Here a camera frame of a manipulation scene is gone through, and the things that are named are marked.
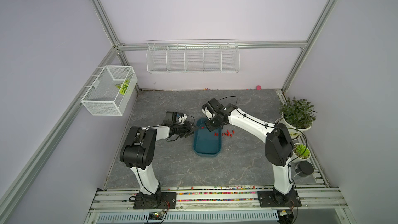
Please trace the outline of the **teal plastic storage box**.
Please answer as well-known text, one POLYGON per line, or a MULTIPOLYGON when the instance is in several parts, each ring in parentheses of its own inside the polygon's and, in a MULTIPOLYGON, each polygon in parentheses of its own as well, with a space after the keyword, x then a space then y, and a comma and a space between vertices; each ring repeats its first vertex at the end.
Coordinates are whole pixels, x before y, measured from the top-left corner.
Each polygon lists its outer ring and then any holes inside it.
POLYGON ((222 129, 209 131, 205 125, 206 118, 197 121, 198 129, 194 133, 193 150, 200 157, 216 157, 222 148, 222 129))

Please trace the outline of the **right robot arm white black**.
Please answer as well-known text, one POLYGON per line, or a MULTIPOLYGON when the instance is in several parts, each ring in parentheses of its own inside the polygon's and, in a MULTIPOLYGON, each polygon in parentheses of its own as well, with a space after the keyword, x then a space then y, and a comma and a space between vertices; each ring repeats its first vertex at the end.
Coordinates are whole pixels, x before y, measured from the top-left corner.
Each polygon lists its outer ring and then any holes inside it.
POLYGON ((260 120, 233 104, 223 106, 215 98, 202 106, 202 113, 207 118, 205 125, 209 131, 229 124, 261 140, 265 144, 265 157, 273 165, 274 192, 281 196, 288 196, 293 192, 289 165, 292 161, 294 144, 286 125, 260 120))

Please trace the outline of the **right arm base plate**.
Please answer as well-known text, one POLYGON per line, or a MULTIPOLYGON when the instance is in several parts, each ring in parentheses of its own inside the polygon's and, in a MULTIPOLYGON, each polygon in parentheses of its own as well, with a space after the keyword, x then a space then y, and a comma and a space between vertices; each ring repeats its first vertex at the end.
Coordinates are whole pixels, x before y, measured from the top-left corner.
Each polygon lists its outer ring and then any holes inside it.
POLYGON ((258 191, 258 201, 260 207, 301 207, 302 203, 299 195, 293 188, 286 195, 278 192, 277 190, 258 191))

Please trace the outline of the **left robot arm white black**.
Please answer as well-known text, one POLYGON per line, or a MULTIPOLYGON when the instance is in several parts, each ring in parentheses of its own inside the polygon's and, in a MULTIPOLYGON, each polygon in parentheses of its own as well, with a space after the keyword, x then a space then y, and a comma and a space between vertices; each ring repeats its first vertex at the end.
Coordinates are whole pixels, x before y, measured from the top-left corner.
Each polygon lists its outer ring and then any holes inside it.
POLYGON ((154 125, 150 127, 131 127, 120 151, 120 161, 135 174, 140 193, 154 197, 159 194, 160 183, 154 175, 152 161, 155 145, 159 140, 169 141, 192 135, 198 127, 187 121, 183 124, 154 125))

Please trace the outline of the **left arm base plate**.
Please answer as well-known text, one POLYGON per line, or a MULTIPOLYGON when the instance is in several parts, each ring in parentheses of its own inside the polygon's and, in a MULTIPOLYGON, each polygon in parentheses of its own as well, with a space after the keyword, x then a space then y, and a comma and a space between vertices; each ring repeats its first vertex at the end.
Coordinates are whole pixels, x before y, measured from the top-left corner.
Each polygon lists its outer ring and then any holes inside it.
POLYGON ((177 199, 175 192, 161 192, 147 195, 139 192, 134 200, 134 209, 175 209, 177 199))

